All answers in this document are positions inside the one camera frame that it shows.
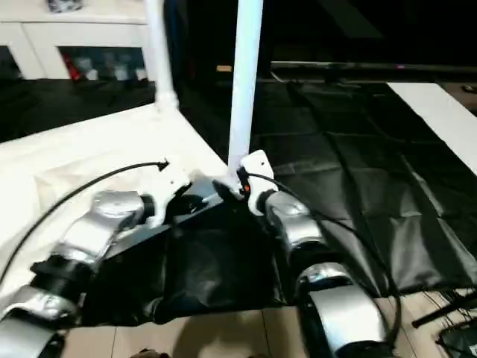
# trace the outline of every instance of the shelf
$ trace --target shelf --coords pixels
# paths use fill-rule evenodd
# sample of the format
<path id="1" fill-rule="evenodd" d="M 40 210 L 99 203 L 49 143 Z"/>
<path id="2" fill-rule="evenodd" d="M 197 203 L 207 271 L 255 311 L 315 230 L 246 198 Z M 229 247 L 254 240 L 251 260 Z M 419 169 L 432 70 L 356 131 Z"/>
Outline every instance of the shelf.
<path id="1" fill-rule="evenodd" d="M 52 13 L 46 0 L 0 0 L 0 22 L 145 24 L 143 0 L 84 0 L 84 7 Z"/>

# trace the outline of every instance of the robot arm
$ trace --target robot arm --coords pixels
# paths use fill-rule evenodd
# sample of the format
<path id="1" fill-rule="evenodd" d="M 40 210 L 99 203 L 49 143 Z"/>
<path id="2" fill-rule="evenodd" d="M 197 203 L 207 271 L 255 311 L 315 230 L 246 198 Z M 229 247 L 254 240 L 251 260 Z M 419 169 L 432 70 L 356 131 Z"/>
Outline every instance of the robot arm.
<path id="1" fill-rule="evenodd" d="M 379 308 L 330 248 L 306 205 L 252 173 L 273 179 L 263 151 L 245 157 L 238 175 L 249 189 L 251 213 L 264 216 L 281 240 L 297 287 L 300 323 L 310 357 L 329 357 L 330 352 L 339 358 L 393 357 L 385 343 Z"/>
<path id="2" fill-rule="evenodd" d="M 168 164 L 160 193 L 99 192 L 89 211 L 74 222 L 51 256 L 31 266 L 36 275 L 0 310 L 0 357 L 59 357 L 60 329 L 75 326 L 89 282 L 119 234 L 148 222 L 162 224 L 165 208 L 177 191 L 189 185 L 181 170 Z"/>

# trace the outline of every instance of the white cabinet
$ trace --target white cabinet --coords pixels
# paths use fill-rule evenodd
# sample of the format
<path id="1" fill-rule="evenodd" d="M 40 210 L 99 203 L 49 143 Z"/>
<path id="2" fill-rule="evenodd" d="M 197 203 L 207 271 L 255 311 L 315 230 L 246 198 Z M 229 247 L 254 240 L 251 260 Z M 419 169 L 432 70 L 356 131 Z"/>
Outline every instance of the white cabinet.
<path id="1" fill-rule="evenodd" d="M 62 46 L 141 48 L 148 77 L 155 78 L 146 25 L 38 22 L 23 26 L 47 78 L 69 78 Z"/>
<path id="2" fill-rule="evenodd" d="M 45 73 L 22 25 L 0 23 L 0 46 L 7 46 L 23 77 L 27 80 L 44 78 Z"/>
<path id="3" fill-rule="evenodd" d="M 67 79 L 59 47 L 140 48 L 155 78 L 142 0 L 84 0 L 84 8 L 51 13 L 46 0 L 0 0 L 0 46 L 8 45 L 27 79 Z"/>

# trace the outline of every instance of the black bag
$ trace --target black bag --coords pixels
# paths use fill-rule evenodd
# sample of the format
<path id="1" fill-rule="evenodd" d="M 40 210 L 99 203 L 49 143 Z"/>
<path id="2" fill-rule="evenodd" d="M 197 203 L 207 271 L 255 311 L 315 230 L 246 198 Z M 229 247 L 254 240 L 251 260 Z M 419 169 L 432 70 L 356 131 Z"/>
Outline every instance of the black bag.
<path id="1" fill-rule="evenodd" d="M 446 328 L 439 333 L 436 343 L 449 357 L 477 357 L 477 319 Z"/>

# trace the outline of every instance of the black tripod leg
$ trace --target black tripod leg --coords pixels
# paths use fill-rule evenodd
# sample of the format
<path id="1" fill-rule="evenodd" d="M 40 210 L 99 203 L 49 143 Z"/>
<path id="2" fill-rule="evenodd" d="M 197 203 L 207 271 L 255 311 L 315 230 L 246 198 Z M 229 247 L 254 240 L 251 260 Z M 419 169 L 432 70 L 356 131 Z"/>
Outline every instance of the black tripod leg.
<path id="1" fill-rule="evenodd" d="M 434 321 L 437 318 L 443 317 L 445 315 L 448 315 L 452 311 L 458 310 L 459 308 L 462 308 L 465 306 L 467 303 L 477 299 L 477 291 L 472 292 L 471 294 L 458 298 L 457 300 L 454 300 L 452 303 L 448 304 L 447 306 L 444 306 L 440 308 L 439 310 L 435 310 L 433 313 L 429 313 L 428 315 L 425 315 L 415 321 L 412 322 L 412 327 L 418 328 L 422 326 L 423 324 L 429 323 Z"/>

